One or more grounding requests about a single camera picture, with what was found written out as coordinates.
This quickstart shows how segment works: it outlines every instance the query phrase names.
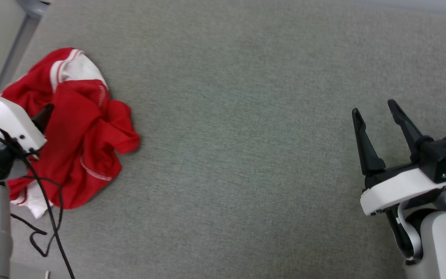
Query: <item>carpeted floor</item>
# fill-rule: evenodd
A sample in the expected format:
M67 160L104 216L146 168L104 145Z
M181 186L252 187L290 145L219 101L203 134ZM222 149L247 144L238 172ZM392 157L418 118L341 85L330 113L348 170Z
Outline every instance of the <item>carpeted floor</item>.
M65 212L77 278L402 277L386 218L359 205L350 113L361 110L388 166L409 160L388 99L424 134L446 136L446 14L336 0L56 0L17 76L70 46L143 136L110 186ZM66 273L55 244L41 258L25 225L12 230L14 261Z

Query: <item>red cloth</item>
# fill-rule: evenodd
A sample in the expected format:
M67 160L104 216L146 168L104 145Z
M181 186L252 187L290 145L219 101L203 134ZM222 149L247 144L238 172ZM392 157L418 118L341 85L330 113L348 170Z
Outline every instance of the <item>red cloth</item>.
M45 134L48 142L39 153L39 161L32 162L32 166L40 177L62 184L65 209L85 204L117 176L122 166L115 150L120 154L130 152L140 140L130 120L130 108L110 100L103 81L63 78L65 81L59 82L58 78L53 92L50 75L62 74L61 66L56 67L55 63L69 58L72 51L76 50L50 53L2 94L22 106L30 117L48 103L54 104ZM11 199L17 199L29 182L22 178L9 181ZM61 206L58 188L49 182L43 184L49 200Z

